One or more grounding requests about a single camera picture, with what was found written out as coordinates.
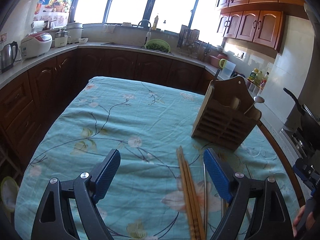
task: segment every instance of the green vegetables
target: green vegetables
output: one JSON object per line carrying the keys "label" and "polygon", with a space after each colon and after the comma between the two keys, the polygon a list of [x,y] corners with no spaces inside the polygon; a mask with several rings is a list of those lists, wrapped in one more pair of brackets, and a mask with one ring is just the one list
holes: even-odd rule
{"label": "green vegetables", "polygon": [[158,51],[165,52],[165,53],[169,52],[169,50],[165,46],[158,45],[158,44],[155,44],[155,43],[147,45],[147,49],[158,50]]}

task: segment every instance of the wooden utensil holder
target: wooden utensil holder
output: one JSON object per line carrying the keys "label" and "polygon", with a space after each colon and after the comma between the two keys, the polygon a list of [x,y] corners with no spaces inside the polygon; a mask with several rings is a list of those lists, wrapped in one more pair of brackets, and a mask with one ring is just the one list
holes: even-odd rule
{"label": "wooden utensil holder", "polygon": [[211,81],[191,136],[236,150],[261,118],[255,107],[244,115],[253,103],[242,77]]}

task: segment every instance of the window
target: window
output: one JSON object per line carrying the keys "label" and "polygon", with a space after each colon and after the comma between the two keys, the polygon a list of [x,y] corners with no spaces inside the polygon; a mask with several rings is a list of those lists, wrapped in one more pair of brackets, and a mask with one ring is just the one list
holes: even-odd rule
{"label": "window", "polygon": [[102,23],[108,0],[79,0],[74,20],[79,23]]}
{"label": "window", "polygon": [[158,15],[157,28],[179,33],[181,25],[188,26],[196,0],[156,0],[150,17],[153,23]]}
{"label": "window", "polygon": [[221,45],[223,38],[216,32],[219,24],[220,11],[215,11],[212,8],[212,5],[215,3],[216,0],[199,0],[191,29],[200,31],[200,41],[209,42],[217,46]]}
{"label": "window", "polygon": [[143,18],[148,0],[112,0],[108,23],[138,24]]}

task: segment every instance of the pan handle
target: pan handle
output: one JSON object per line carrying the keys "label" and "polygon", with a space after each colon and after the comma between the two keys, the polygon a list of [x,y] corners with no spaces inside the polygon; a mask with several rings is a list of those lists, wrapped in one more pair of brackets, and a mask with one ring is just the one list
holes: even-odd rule
{"label": "pan handle", "polygon": [[292,99],[293,99],[294,102],[296,103],[296,106],[297,106],[297,108],[298,108],[298,111],[299,111],[302,115],[304,115],[306,112],[302,109],[302,107],[301,107],[298,99],[295,97],[295,95],[294,95],[291,91],[287,90],[286,88],[283,88],[283,91],[286,92],[290,97],[292,97]]}

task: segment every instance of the rice cooker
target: rice cooker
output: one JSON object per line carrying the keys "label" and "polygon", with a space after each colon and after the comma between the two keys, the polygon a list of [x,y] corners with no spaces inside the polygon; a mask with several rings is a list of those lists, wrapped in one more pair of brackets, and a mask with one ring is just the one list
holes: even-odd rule
{"label": "rice cooker", "polygon": [[68,43],[77,43],[81,39],[83,26],[82,23],[69,23],[67,24],[66,31],[69,32],[68,36],[71,37]]}
{"label": "rice cooker", "polygon": [[23,38],[20,44],[22,59],[38,57],[49,51],[52,36],[49,33],[34,33]]}

